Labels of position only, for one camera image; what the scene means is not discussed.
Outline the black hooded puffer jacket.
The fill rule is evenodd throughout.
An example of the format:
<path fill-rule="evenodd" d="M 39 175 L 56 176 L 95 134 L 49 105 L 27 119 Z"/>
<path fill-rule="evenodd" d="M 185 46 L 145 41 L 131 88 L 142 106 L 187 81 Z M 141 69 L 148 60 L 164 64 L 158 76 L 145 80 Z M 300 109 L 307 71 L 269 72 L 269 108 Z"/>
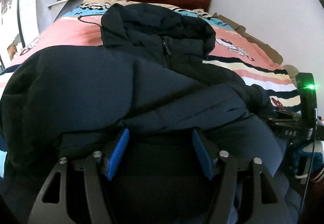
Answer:
<path fill-rule="evenodd" d="M 297 223 L 268 92 L 207 59 L 205 21 L 114 4 L 1 97 L 1 223 Z"/>

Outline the Hello Kitty striped blanket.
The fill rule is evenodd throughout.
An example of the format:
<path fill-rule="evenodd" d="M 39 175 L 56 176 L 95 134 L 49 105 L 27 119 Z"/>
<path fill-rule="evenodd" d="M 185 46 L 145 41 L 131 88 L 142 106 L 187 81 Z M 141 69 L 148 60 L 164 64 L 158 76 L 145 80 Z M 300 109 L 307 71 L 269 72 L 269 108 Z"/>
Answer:
<path fill-rule="evenodd" d="M 84 0 L 1 74 L 3 173 L 36 174 L 111 129 L 213 129 L 299 110 L 287 71 L 203 10 Z"/>

